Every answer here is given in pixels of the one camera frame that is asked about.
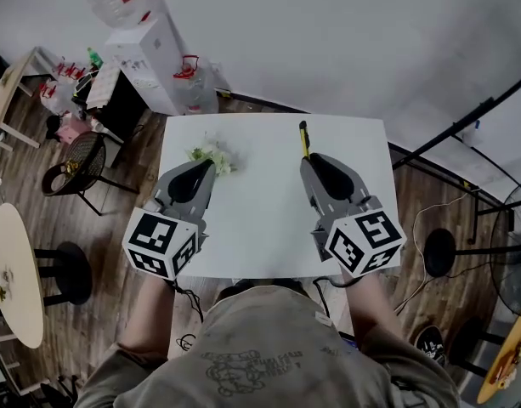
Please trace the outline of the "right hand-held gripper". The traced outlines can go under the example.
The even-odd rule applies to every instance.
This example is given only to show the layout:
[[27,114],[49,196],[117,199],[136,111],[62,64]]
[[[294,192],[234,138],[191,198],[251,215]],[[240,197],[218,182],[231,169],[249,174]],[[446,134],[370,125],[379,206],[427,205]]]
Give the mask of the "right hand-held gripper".
[[405,233],[355,170],[311,153],[301,160],[300,174],[319,216],[311,235],[321,261],[335,261],[353,278],[399,265]]

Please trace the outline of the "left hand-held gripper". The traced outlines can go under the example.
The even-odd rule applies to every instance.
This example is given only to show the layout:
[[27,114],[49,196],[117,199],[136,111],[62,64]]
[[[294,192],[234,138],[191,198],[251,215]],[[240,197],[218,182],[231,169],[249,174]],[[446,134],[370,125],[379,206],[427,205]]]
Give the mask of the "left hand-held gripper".
[[188,161],[157,181],[149,199],[133,209],[122,248],[137,270],[174,281],[201,250],[203,219],[216,179],[210,159]]

